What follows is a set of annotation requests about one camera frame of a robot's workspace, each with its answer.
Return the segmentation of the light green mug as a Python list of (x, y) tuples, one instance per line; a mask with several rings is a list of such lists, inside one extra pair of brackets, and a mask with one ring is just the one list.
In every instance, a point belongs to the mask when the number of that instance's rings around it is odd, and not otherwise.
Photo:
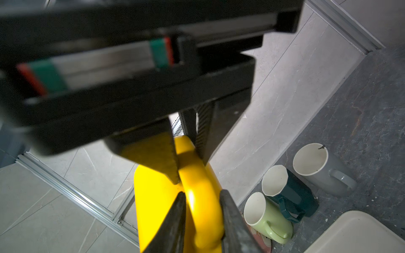
[(267, 200), (261, 192), (255, 192), (247, 199), (244, 219), (260, 234), (280, 244), (284, 245), (292, 238), (292, 223), (282, 215), (278, 206)]

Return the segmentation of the dark green mug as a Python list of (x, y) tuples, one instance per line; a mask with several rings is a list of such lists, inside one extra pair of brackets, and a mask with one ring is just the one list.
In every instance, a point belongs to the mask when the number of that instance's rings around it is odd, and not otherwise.
[(311, 189), (283, 165), (270, 167), (261, 186), (263, 194), (278, 204), (284, 218), (293, 223), (311, 217), (319, 207)]

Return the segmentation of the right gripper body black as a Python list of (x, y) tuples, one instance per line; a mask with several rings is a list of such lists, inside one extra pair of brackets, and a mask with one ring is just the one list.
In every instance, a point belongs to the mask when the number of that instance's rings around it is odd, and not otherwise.
[(303, 1), (2, 1), (1, 118), (54, 155), (251, 90)]

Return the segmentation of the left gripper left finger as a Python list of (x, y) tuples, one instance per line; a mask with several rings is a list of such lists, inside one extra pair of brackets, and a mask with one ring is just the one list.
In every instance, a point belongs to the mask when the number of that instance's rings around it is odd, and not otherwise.
[(144, 253), (182, 253), (186, 231), (186, 195), (180, 192)]

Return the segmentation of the pink cartoon mug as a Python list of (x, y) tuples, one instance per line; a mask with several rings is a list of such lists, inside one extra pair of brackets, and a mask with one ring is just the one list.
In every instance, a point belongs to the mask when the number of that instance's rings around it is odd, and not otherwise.
[(272, 240), (260, 234), (253, 227), (249, 226), (250, 232), (252, 233), (254, 239), (257, 241), (264, 253), (272, 252)]

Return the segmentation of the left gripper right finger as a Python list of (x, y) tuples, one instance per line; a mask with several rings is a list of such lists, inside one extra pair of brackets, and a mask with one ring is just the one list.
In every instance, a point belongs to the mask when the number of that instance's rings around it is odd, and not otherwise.
[(219, 201), (223, 212), (224, 235), (221, 240), (223, 253), (262, 253), (244, 218), (228, 190), (221, 190)]

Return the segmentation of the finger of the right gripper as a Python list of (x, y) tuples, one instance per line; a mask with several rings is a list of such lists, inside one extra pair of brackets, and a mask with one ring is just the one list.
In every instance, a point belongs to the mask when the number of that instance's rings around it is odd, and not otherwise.
[(173, 184), (180, 183), (179, 160), (168, 117), (115, 133), (104, 142), (114, 154), (165, 175)]
[(179, 112), (184, 135), (194, 144), (204, 164), (220, 147), (251, 102), (247, 88)]

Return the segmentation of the beige serving tray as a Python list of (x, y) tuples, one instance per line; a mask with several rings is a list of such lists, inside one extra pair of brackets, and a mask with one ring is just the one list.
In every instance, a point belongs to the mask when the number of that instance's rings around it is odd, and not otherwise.
[(307, 253), (403, 253), (405, 241), (371, 215), (342, 214)]

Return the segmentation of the grey mug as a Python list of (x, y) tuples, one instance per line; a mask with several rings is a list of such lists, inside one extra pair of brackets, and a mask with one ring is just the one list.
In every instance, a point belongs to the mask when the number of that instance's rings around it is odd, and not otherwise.
[(303, 146), (294, 156), (293, 169), (330, 195), (346, 197), (358, 186), (352, 171), (320, 143)]

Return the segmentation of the yellow mug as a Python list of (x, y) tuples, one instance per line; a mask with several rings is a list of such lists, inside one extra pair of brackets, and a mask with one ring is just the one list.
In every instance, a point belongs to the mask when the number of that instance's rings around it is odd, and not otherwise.
[(221, 186), (187, 136), (175, 138), (180, 183), (139, 166), (134, 175), (142, 253), (221, 253), (224, 237)]

